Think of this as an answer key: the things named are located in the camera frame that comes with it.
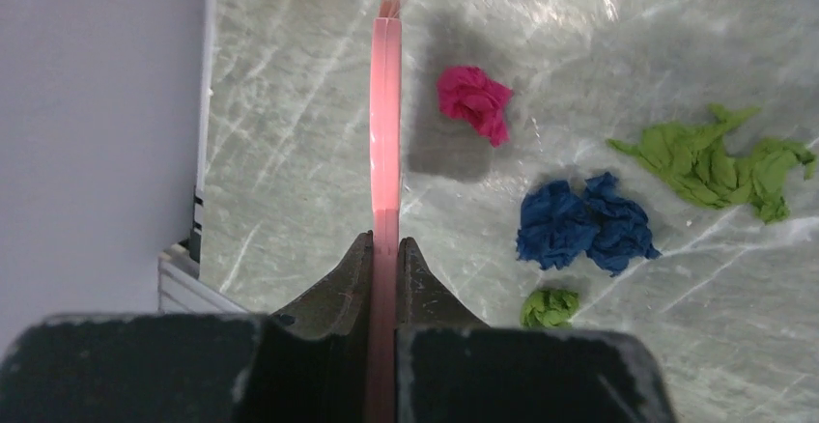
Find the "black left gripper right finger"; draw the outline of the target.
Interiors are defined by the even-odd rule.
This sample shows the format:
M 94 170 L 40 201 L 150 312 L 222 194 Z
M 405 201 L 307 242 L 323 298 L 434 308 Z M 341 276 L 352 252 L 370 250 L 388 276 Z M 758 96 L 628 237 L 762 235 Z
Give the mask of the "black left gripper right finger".
M 606 330 L 491 328 L 399 246 L 400 422 L 673 422 L 655 357 Z

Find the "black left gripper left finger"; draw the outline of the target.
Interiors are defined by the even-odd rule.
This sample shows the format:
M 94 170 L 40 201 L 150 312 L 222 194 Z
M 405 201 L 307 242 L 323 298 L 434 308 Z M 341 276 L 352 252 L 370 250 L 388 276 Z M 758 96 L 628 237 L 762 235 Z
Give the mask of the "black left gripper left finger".
M 373 238 L 272 314 L 65 314 L 1 362 L 5 422 L 360 422 Z

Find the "dark blue scrap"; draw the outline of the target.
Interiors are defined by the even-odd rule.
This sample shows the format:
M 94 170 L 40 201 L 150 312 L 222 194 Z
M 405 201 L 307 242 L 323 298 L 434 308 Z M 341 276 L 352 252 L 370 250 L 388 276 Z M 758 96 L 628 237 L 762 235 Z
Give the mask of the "dark blue scrap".
M 564 269 L 585 254 L 614 277 L 634 258 L 661 257 L 643 207 L 620 196 L 617 186 L 618 178 L 605 172 L 586 180 L 581 194 L 566 180 L 528 193 L 521 204 L 518 259 L 542 270 Z

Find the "pink hand brush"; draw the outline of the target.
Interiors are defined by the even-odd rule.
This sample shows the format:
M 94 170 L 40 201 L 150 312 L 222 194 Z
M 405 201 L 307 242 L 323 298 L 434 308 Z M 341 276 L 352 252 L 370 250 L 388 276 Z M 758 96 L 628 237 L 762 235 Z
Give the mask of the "pink hand brush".
M 364 420 L 395 420 L 394 329 L 401 206 L 401 0 L 383 0 L 373 23 L 370 183 L 373 272 Z

